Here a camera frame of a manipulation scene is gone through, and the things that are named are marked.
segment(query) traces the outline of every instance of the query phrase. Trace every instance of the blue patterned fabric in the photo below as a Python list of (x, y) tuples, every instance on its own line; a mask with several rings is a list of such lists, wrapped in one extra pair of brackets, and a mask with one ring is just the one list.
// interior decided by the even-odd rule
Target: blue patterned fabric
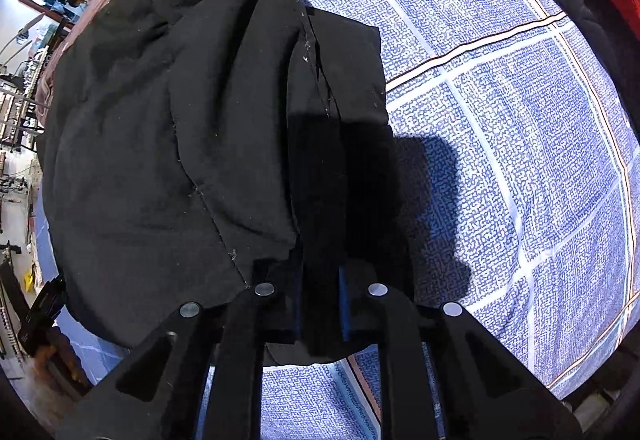
[[(640, 317), (640, 148), (587, 42), (552, 0), (306, 1), (380, 28), (418, 300), (573, 391)], [(380, 438), (376, 363), (265, 370), (263, 438)]]

